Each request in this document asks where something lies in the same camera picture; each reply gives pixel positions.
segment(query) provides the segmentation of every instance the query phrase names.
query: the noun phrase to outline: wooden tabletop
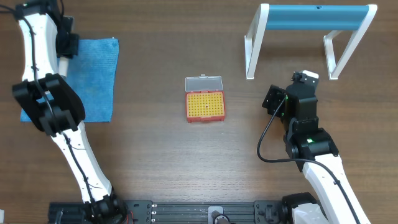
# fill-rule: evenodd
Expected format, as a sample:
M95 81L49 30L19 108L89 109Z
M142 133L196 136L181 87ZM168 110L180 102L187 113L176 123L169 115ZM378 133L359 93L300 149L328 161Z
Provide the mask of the wooden tabletop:
M23 1L2 1L14 6ZM325 1L303 0L300 4ZM97 161L123 199L156 202L253 202L309 191L295 164L266 164L256 144L270 119L261 103L271 84L285 88L295 70L320 74L320 127L333 137L348 180L372 223L395 223L398 210L398 2L378 11L337 81L323 49L328 31L267 31L255 79L246 80L243 38L262 1L65 1L82 39L119 39L110 123L87 123ZM296 4L295 1L268 1ZM49 202L81 202L59 148L21 112L11 86L21 81L19 26L0 15L0 209L6 222L46 222ZM339 35L341 55L349 34ZM221 75L224 122L187 123L185 77ZM286 158L279 120L262 153Z

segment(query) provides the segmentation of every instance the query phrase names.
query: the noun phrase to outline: wooden table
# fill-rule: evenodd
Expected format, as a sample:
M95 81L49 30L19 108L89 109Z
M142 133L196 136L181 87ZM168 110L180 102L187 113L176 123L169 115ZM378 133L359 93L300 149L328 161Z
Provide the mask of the wooden table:
M124 199L252 202L313 193L295 164L266 164L255 152L270 118L261 107L269 86L285 88L294 70L306 69L320 74L320 126L333 136L368 218L395 223L398 2L333 2L379 6L339 80L328 80L322 40L327 31L269 31L255 80L249 81L243 37L260 3L65 1L65 14L75 17L82 39L115 37L120 43L112 122L86 124L103 172ZM13 18L0 17L0 209L6 222L46 222L49 202L80 202L81 195L58 147L32 124L19 122L11 86L21 81L24 47ZM348 37L336 38L337 55ZM223 78L224 122L186 121L184 78L201 73ZM266 157L287 157L282 135L276 120L264 139Z

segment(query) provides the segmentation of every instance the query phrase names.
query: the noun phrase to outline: open container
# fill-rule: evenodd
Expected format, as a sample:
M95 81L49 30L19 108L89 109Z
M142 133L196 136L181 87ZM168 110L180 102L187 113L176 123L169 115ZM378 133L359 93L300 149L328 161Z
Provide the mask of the open container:
M221 76L185 78L187 121L224 121L225 100Z

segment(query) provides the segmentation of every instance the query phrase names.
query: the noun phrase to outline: blue bar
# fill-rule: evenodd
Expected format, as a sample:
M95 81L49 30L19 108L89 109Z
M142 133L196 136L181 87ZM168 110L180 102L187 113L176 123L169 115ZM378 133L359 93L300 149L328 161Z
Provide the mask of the blue bar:
M369 6L270 5L268 30L358 30Z

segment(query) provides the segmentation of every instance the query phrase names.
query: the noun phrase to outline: blue and white rack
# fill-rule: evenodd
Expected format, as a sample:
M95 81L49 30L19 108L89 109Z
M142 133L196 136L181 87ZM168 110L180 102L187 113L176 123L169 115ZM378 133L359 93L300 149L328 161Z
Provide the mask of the blue and white rack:
M246 78L254 79L265 30L332 30L323 37L330 80L337 80L376 14L377 6L305 6L261 4L244 36ZM332 40L340 32L353 32L336 64Z

